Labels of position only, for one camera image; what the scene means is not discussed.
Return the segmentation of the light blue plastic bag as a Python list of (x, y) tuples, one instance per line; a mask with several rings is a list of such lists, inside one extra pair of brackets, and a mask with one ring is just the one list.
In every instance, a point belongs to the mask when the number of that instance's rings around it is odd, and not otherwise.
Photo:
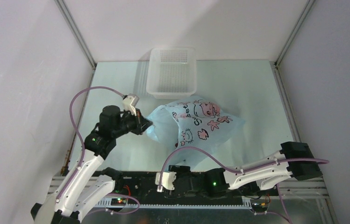
[(244, 119), (221, 109), (200, 96), (190, 96), (160, 105), (147, 117), (152, 122), (147, 136), (174, 155), (169, 165), (195, 168), (206, 156), (224, 150), (229, 140), (240, 133)]

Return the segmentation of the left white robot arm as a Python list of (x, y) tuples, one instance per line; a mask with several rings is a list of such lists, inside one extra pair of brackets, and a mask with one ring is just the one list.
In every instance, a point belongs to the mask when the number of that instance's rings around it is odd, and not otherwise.
[(103, 108), (99, 122), (82, 143), (82, 152), (76, 165), (63, 182), (43, 204), (36, 203), (31, 215), (36, 224), (79, 224), (103, 197), (119, 194), (124, 190), (121, 173), (107, 168), (95, 184), (85, 186), (95, 171), (116, 146), (116, 140), (128, 133), (142, 135), (152, 121), (139, 109), (122, 111), (115, 105)]

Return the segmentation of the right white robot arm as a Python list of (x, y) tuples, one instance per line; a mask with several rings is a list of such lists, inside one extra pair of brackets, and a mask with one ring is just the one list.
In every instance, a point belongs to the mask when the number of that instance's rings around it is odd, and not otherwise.
[(319, 165), (328, 164), (325, 159), (313, 156), (308, 144), (288, 141), (281, 149), (257, 162), (235, 167), (226, 167), (206, 151), (196, 147), (181, 147), (176, 153), (195, 150), (212, 159), (218, 168), (205, 172), (192, 172), (188, 166), (169, 165), (164, 162), (156, 174), (158, 192), (166, 192), (168, 197), (201, 196), (209, 199), (224, 198), (231, 191), (248, 187), (254, 195), (272, 189), (278, 183), (295, 178), (298, 181), (322, 176)]

